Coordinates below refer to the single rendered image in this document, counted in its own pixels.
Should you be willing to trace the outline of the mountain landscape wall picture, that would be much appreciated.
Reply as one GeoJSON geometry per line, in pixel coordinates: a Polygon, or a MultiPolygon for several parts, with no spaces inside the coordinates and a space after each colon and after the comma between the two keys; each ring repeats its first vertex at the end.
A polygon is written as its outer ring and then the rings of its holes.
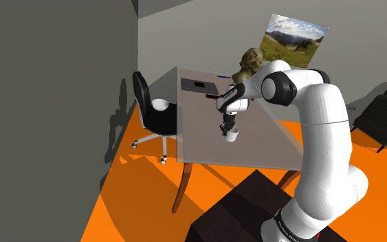
{"type": "Polygon", "coordinates": [[[273,14],[260,44],[263,58],[307,68],[328,30],[327,26],[273,14]]]}

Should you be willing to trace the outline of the dark robot stand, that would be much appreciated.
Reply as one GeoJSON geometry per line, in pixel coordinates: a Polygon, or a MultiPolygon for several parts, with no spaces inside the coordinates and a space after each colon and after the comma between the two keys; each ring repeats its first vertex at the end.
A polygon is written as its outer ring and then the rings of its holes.
{"type": "Polygon", "coordinates": [[[275,184],[255,170],[191,224],[185,242],[348,242],[329,227],[302,239],[286,226],[284,188],[299,175],[289,171],[275,184]]]}

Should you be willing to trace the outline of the white bowl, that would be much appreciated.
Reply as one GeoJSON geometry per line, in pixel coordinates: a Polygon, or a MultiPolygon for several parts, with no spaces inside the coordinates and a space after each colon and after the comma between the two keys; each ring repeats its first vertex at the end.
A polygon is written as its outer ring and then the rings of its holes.
{"type": "Polygon", "coordinates": [[[156,111],[165,111],[169,107],[169,101],[156,98],[152,101],[152,106],[156,111]]]}

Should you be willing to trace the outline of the dark grey flat box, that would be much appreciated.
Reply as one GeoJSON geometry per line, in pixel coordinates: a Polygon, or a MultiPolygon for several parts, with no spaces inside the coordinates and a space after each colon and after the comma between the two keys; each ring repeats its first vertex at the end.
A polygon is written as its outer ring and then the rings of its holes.
{"type": "Polygon", "coordinates": [[[203,94],[218,95],[218,89],[213,82],[205,82],[200,80],[192,80],[188,78],[181,79],[181,89],[184,91],[192,91],[203,94]]]}

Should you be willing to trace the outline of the olive bust figure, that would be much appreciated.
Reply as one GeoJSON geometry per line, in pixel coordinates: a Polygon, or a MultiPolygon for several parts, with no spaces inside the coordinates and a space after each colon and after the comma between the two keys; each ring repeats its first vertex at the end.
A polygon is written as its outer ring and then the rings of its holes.
{"type": "Polygon", "coordinates": [[[263,67],[263,52],[259,48],[250,48],[242,56],[239,65],[241,69],[232,75],[235,85],[251,78],[257,71],[263,67]]]}

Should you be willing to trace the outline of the black office chair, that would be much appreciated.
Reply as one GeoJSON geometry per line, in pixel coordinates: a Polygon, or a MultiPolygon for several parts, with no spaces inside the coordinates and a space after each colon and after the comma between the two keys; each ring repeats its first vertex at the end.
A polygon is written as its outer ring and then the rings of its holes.
{"type": "Polygon", "coordinates": [[[152,101],[148,85],[140,71],[133,72],[133,90],[135,100],[138,105],[140,122],[144,129],[152,132],[152,135],[135,140],[131,147],[155,138],[162,139],[163,157],[161,164],[167,160],[167,138],[176,140],[177,134],[177,105],[169,102],[169,107],[165,111],[156,111],[152,106],[152,101]]]}

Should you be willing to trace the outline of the grey table with brown legs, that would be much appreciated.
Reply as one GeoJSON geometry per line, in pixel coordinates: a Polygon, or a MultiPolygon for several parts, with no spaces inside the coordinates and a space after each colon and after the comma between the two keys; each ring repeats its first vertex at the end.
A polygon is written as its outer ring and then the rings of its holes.
{"type": "Polygon", "coordinates": [[[177,160],[184,168],[173,213],[181,203],[194,164],[281,169],[286,172],[278,183],[281,189],[300,175],[303,147],[262,98],[236,115],[240,131],[233,142],[224,140],[219,128],[223,115],[205,94],[179,88],[177,105],[177,160]]]}

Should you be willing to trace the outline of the white cup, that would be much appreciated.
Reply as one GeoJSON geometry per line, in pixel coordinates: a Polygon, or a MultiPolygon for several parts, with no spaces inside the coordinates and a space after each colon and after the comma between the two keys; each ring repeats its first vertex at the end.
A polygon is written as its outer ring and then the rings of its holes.
{"type": "Polygon", "coordinates": [[[239,128],[237,126],[233,126],[230,130],[227,130],[225,134],[223,134],[223,139],[227,142],[234,142],[239,134],[239,128]]]}

